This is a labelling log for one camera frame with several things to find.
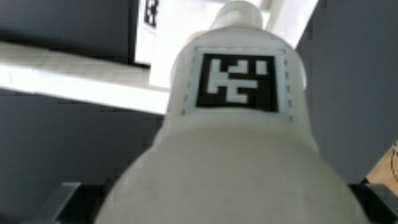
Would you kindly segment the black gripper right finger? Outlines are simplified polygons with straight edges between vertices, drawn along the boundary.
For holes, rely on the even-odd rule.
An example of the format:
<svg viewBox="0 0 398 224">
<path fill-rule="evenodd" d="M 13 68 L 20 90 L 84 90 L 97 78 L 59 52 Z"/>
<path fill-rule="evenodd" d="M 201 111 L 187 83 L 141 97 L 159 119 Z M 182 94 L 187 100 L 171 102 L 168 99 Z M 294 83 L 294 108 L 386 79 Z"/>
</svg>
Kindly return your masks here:
<svg viewBox="0 0 398 224">
<path fill-rule="evenodd" d="M 398 196 L 383 184 L 351 184 L 372 224 L 398 224 Z"/>
</svg>

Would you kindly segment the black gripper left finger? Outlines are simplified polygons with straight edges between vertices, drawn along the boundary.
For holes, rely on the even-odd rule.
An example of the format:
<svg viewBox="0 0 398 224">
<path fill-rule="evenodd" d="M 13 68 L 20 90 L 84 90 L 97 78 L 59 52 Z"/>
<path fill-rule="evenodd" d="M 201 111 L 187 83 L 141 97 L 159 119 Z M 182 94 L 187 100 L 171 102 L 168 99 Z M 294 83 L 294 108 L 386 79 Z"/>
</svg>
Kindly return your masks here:
<svg viewBox="0 0 398 224">
<path fill-rule="evenodd" d="M 104 185 L 63 182 L 33 219 L 24 224 L 95 224 L 105 196 Z"/>
</svg>

